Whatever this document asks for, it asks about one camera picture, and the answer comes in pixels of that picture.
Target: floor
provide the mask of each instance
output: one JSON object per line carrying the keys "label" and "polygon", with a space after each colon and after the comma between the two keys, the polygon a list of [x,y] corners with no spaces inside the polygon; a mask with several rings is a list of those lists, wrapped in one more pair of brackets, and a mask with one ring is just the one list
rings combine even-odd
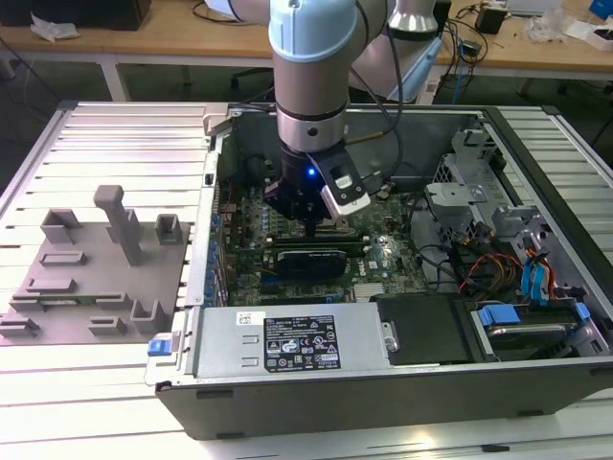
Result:
{"label": "floor", "polygon": [[[102,71],[96,64],[37,62],[34,69],[63,100],[110,100]],[[141,102],[241,101],[258,94],[271,82],[270,74],[257,75],[242,79],[239,88],[232,89],[230,78],[242,69],[193,67],[191,70],[193,84],[186,87],[180,67],[124,65],[121,68],[132,100]],[[588,142],[613,115],[610,103],[613,99],[602,91],[605,81],[568,81],[565,94],[558,94],[555,82],[535,80],[525,97],[516,94],[520,83],[519,79],[475,77],[460,96],[459,104],[553,105]],[[54,97],[34,75],[28,77],[24,65],[16,65],[15,78],[1,82],[1,86],[0,192],[44,128],[44,114],[52,114],[56,106]],[[451,104],[455,83],[451,81],[448,86],[440,91],[435,104]],[[613,126],[600,138],[596,149],[607,162],[613,162]]]}

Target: white paper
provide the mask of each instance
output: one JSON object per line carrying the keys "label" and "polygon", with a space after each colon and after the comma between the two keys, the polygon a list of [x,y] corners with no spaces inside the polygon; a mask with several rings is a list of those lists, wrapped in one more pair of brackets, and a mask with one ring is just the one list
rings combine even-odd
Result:
{"label": "white paper", "polygon": [[594,32],[597,26],[593,24],[589,24],[583,21],[575,21],[573,22],[564,33],[573,38],[578,38],[579,40],[585,40],[589,34]]}
{"label": "white paper", "polygon": [[237,312],[237,326],[261,326],[266,317],[265,311],[239,311]]}
{"label": "white paper", "polygon": [[65,24],[55,24],[53,22],[43,21],[39,17],[32,16],[33,25],[30,26],[30,29],[35,34],[43,37],[45,40],[49,40],[55,42],[57,39],[62,38],[75,38],[79,36],[77,32],[77,27],[74,24],[65,23]]}

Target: blue tab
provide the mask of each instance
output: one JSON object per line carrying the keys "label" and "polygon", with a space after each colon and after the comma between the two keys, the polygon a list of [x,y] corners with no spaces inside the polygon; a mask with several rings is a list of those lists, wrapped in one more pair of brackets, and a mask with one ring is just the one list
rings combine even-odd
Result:
{"label": "blue tab", "polygon": [[529,260],[524,264],[524,271],[521,274],[521,293],[524,295],[530,293],[530,275],[533,271],[533,266],[529,264]]}
{"label": "blue tab", "polygon": [[494,324],[519,324],[521,320],[515,311],[515,306],[511,304],[491,304],[485,305],[477,311],[481,324],[485,327]]}
{"label": "blue tab", "polygon": [[543,284],[543,279],[545,278],[545,268],[543,265],[538,265],[534,270],[534,280],[533,280],[533,288],[531,297],[533,300],[537,300],[540,305],[545,305],[547,301],[543,299],[541,293],[541,285]]}
{"label": "blue tab", "polygon": [[148,344],[147,355],[150,357],[169,357],[172,355],[170,346],[170,339],[152,338]]}
{"label": "blue tab", "polygon": [[577,310],[581,323],[585,323],[588,319],[590,319],[590,310],[587,309],[583,302],[577,302],[575,304],[575,310]]}

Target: black box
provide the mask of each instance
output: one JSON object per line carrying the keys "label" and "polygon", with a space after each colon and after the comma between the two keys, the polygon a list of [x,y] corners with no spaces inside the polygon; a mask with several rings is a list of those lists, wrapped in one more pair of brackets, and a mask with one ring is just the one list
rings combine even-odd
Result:
{"label": "black box", "polygon": [[0,0],[0,21],[4,26],[32,24],[36,17],[57,24],[100,27],[116,31],[137,31],[149,11],[151,0]]}
{"label": "black box", "polygon": [[475,21],[475,29],[482,34],[496,35],[508,13],[509,10],[482,7]]}

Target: power supply label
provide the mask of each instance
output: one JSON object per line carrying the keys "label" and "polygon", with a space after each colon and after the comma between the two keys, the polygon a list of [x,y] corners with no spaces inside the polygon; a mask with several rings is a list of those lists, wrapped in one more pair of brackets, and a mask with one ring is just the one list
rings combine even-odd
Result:
{"label": "power supply label", "polygon": [[340,369],[334,316],[266,318],[264,368],[268,372]]}

